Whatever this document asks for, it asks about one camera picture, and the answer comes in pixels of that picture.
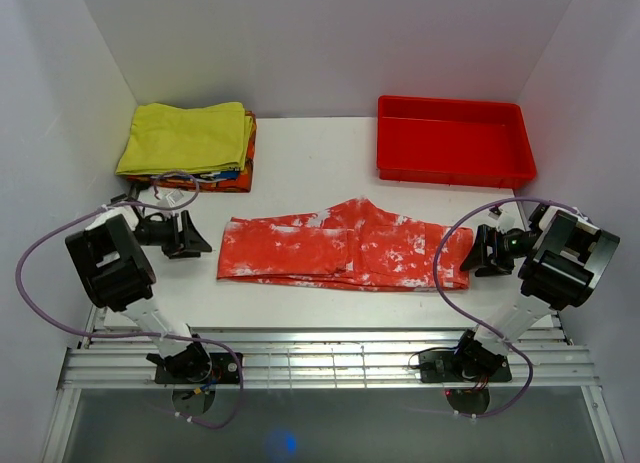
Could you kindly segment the red white tie-dye trousers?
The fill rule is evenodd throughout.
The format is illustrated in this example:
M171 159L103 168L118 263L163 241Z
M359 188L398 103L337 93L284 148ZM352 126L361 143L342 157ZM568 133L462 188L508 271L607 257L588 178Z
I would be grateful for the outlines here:
M317 213L233 218L225 226L220 280L408 292L466 290L460 266L473 232L390 213L354 198Z

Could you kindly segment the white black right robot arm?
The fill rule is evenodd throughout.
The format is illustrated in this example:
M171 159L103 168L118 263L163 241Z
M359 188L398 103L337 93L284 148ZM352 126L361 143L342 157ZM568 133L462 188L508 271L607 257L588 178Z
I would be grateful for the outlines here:
M481 225L460 269L477 277L506 276L515 269L520 296L502 306L486 324L467 330L452 354L454 373L464 380L490 379L507 368L508 344L535 322L584 304L599 283L620 238L585 217L540 203L526 230L503 219Z

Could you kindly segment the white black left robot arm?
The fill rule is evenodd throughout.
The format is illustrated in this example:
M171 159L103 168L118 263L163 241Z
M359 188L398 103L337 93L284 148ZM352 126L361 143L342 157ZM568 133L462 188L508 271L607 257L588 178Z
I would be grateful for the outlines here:
M65 238L81 283L98 308L120 313L151 335L157 348L149 361L179 380L210 379L213 362L184 321L166 315L154 299L157 278L145 246L171 260L198 258L212 247L196 230L187 210L145 216L135 200L121 195L85 230Z

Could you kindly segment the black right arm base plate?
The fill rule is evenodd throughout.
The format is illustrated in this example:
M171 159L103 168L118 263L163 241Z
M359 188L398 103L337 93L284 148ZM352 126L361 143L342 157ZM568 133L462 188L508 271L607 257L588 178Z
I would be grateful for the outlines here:
M512 380L502 355L472 358L450 348L437 347L414 353L409 368L417 370L422 383L506 383Z

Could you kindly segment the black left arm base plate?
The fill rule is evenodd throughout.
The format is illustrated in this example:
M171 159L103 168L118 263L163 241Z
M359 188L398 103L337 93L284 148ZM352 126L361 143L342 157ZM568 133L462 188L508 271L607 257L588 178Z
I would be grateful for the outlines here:
M238 385L240 382L240 367L228 353L213 352L210 354L212 370L207 380L190 380L186 377L176 377L167 370L157 367L153 382L161 385L205 385L213 381L215 384Z

